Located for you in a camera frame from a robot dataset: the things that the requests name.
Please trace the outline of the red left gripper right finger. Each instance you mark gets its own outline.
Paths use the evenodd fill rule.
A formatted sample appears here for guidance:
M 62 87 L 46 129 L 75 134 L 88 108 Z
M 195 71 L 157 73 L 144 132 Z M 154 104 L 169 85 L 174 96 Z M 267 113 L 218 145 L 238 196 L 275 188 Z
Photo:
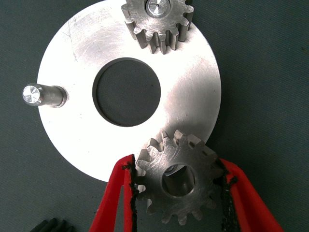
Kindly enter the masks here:
M 222 186 L 223 232 L 282 232 L 258 192 L 244 171 L 236 164 L 218 159 L 223 176 L 218 179 Z

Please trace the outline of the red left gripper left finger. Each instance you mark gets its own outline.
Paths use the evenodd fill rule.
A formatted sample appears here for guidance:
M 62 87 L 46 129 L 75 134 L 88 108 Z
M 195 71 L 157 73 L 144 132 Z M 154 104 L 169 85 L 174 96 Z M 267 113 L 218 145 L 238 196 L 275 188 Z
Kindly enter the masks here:
M 124 231 L 137 231 L 136 197 L 138 191 L 133 183 L 135 175 L 135 157 L 133 154 L 118 160 L 112 170 L 96 216 L 89 229 L 91 232 L 114 231 L 121 188 L 124 188 Z

